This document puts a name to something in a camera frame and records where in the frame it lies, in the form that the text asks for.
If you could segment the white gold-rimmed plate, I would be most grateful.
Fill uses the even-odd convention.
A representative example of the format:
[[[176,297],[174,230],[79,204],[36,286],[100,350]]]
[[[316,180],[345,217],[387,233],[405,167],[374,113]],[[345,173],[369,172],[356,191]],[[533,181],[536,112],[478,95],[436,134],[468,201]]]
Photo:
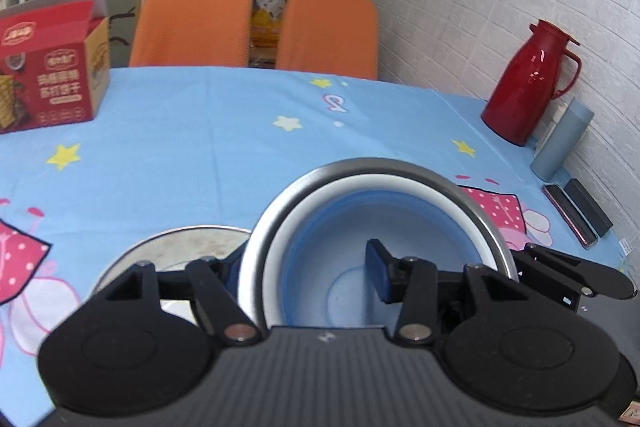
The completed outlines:
[[[245,243],[250,231],[228,227],[228,225],[191,225],[160,232],[132,245],[107,269],[94,285],[91,295],[117,279],[130,265],[149,261],[160,271],[182,271],[186,265],[201,257],[224,260],[240,253],[233,259],[232,274],[224,286],[234,299],[238,299],[238,278]]]

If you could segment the white ceramic bowl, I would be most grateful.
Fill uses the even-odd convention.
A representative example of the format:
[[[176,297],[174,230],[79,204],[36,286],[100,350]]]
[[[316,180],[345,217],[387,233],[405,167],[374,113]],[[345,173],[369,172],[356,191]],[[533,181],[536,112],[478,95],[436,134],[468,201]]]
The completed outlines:
[[[260,216],[242,259],[241,307],[264,329],[392,329],[400,306],[383,303],[367,276],[371,239],[439,270],[509,270],[506,243],[469,191],[431,171],[412,179],[333,165],[285,187]]]

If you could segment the blue plastic bowl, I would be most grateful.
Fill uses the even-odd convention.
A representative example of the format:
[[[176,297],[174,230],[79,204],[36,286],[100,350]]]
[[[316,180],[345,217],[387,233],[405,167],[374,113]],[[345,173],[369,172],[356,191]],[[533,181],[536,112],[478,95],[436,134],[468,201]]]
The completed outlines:
[[[271,325],[385,326],[400,306],[382,303],[366,274],[366,246],[378,239],[396,258],[416,257],[459,272],[495,260],[476,226],[435,195],[356,190],[314,195],[288,218],[265,265],[265,317]]]

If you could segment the stainless steel bowl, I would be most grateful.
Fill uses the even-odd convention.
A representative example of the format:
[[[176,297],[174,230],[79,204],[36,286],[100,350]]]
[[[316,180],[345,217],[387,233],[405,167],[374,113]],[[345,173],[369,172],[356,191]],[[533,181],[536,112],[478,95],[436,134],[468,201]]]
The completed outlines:
[[[399,176],[417,184],[427,186],[442,195],[474,223],[483,237],[495,265],[510,279],[518,280],[518,270],[506,241],[498,228],[486,217],[480,206],[440,174],[411,162],[382,157],[348,158],[318,167],[300,176],[270,202],[258,219],[247,242],[240,269],[242,291],[257,291],[262,287],[262,270],[266,263],[269,243],[276,235],[281,222],[303,199],[335,181],[364,176],[365,174],[385,174]]]

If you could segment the smartphone with pink edge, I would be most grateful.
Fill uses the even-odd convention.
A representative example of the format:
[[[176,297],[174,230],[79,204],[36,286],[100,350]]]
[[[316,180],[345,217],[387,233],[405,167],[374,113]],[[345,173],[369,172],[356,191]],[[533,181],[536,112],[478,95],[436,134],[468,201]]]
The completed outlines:
[[[588,221],[558,184],[544,184],[541,187],[541,191],[550,200],[554,208],[558,210],[558,213],[582,247],[589,249],[597,243],[597,234],[594,233]]]

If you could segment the black rectangular case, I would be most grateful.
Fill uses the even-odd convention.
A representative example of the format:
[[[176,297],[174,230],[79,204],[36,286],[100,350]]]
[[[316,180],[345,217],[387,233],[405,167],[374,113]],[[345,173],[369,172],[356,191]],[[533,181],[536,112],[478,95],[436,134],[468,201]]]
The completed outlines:
[[[613,228],[613,222],[582,182],[572,178],[565,184],[564,191],[599,237],[608,234]]]

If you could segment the grey-blue tumbler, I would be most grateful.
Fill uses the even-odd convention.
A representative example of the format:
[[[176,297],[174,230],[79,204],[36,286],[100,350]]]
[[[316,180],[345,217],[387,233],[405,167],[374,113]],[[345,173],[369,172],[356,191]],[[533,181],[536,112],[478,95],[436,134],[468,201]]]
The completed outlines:
[[[542,181],[549,182],[573,152],[591,124],[593,111],[578,98],[556,112],[551,124],[538,141],[530,170]]]

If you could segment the red thermos jug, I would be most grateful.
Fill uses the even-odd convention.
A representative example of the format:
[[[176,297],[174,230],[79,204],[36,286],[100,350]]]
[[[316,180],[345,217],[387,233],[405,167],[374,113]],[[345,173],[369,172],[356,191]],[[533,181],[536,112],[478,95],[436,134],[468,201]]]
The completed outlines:
[[[567,46],[579,42],[548,20],[530,24],[526,43],[506,65],[483,110],[482,121],[500,138],[524,146],[552,100],[567,94],[582,72],[582,59]],[[564,58],[576,64],[570,83],[558,88]]]

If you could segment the blue cartoon tablecloth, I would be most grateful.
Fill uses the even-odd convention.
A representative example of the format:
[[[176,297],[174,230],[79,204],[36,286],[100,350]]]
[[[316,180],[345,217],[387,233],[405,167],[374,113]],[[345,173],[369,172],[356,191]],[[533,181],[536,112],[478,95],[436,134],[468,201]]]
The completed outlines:
[[[511,254],[528,243],[622,273],[609,239],[585,253],[474,98],[393,83],[221,67],[119,69],[89,122],[1,140],[1,421],[6,426],[616,426],[600,407],[551,416],[462,391],[434,353],[384,326],[272,326],[221,352],[196,388],[159,410],[59,409],[37,355],[128,248],[163,231],[252,233],[284,189],[348,158],[411,162],[480,205]]]

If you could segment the red cracker box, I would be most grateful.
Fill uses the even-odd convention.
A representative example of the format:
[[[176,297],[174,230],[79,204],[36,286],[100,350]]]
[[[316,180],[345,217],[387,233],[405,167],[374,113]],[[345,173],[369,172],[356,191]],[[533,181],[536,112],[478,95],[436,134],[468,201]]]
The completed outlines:
[[[1,132],[93,120],[110,83],[106,0],[32,0],[1,12]]]

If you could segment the left orange chair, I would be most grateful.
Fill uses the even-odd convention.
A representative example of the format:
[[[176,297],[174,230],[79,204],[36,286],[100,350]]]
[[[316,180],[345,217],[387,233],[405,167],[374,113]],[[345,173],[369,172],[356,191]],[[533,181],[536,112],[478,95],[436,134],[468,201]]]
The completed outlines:
[[[131,67],[246,67],[253,0],[143,0]]]

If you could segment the orange chair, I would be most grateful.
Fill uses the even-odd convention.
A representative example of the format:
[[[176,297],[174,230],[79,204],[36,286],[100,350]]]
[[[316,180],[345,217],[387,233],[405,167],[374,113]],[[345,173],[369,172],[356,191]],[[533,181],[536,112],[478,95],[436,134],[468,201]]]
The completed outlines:
[[[246,67],[253,0],[143,0],[131,67]]]
[[[372,0],[288,0],[274,67],[378,79],[378,11]]]

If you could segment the right orange chair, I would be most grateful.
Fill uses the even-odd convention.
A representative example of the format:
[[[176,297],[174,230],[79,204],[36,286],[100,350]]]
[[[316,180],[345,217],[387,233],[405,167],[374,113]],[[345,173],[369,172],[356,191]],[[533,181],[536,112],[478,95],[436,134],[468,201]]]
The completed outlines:
[[[274,67],[378,79],[378,11],[372,0],[288,0]]]

